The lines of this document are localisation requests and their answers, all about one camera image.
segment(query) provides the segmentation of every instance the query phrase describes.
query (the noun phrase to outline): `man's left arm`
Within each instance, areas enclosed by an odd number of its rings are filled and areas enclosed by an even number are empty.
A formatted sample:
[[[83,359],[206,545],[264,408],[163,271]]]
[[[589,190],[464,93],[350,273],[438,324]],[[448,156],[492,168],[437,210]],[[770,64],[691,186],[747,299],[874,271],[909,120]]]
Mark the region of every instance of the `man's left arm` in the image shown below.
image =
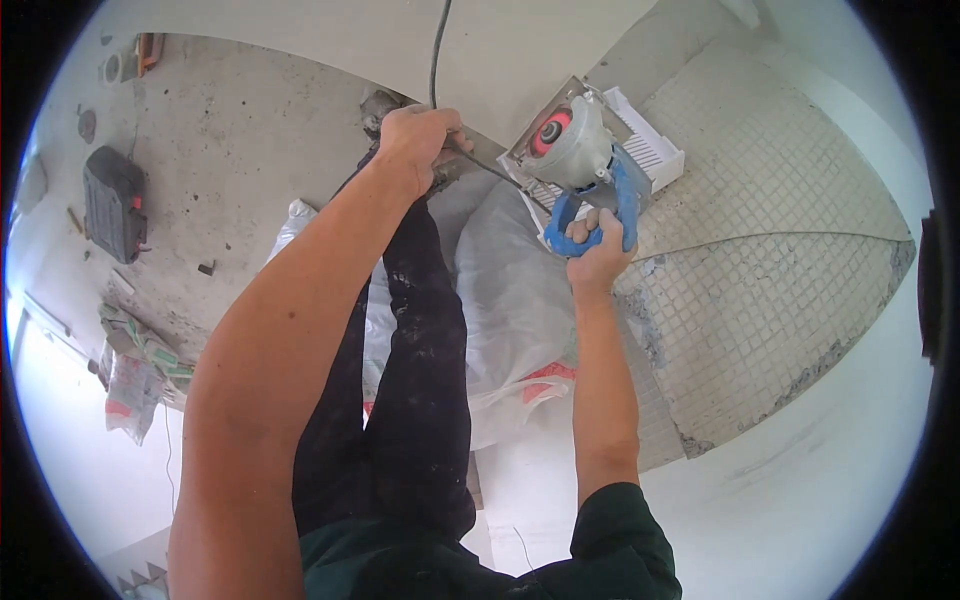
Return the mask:
[[[183,422],[171,591],[301,598],[290,494],[297,444],[350,311],[410,205],[429,188],[455,110],[385,119],[376,157],[253,279],[214,329]]]

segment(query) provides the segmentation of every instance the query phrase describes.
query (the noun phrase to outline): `black tool case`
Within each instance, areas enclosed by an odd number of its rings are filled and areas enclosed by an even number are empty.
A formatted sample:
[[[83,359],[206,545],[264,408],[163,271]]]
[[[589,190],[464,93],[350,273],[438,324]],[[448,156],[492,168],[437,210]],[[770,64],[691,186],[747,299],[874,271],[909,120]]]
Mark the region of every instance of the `black tool case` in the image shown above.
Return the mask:
[[[147,241],[147,217],[140,212],[143,184],[140,167],[109,146],[86,160],[86,234],[125,265],[136,260]]]

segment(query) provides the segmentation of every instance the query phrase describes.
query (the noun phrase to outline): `blue grinder handle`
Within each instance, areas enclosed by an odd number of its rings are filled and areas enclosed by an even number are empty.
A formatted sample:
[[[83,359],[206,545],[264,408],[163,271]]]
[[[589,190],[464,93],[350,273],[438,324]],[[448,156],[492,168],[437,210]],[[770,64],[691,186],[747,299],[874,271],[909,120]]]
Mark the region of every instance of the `blue grinder handle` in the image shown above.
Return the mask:
[[[623,224],[623,251],[626,252],[636,244],[636,221],[640,216],[639,202],[634,178],[628,176],[627,169],[618,154],[620,153],[613,154],[611,175],[613,187],[616,190],[616,218]],[[600,227],[591,231],[587,241],[582,244],[577,244],[566,237],[566,226],[577,217],[577,211],[580,210],[582,203],[582,198],[565,191],[553,204],[550,224],[543,231],[543,238],[550,244],[553,252],[560,256],[583,256],[584,252],[603,240],[603,231]]]

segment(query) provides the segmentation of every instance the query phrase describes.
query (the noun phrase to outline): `dark green t-shirt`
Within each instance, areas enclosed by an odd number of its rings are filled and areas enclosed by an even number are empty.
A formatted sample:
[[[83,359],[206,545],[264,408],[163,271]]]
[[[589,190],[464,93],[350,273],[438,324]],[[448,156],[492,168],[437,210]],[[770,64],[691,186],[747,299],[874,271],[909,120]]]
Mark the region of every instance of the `dark green t-shirt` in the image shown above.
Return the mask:
[[[580,508],[566,561],[511,577],[454,540],[389,520],[350,519],[300,538],[309,599],[633,598],[681,595],[673,550],[639,486],[616,483]]]

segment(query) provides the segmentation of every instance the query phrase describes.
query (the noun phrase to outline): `red grinding disc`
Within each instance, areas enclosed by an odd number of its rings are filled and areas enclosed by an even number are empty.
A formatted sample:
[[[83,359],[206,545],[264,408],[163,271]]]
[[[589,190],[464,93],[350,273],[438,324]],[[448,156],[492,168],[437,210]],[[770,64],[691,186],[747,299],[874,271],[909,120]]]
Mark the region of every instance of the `red grinding disc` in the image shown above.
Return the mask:
[[[572,116],[564,111],[555,112],[547,118],[546,121],[543,121],[543,125],[534,133],[533,139],[533,151],[535,156],[544,156],[549,152],[550,148],[553,146],[553,142],[557,141],[559,134],[553,135],[553,139],[550,142],[543,141],[544,131],[549,131],[552,128],[560,127],[560,132],[563,132],[570,125]]]

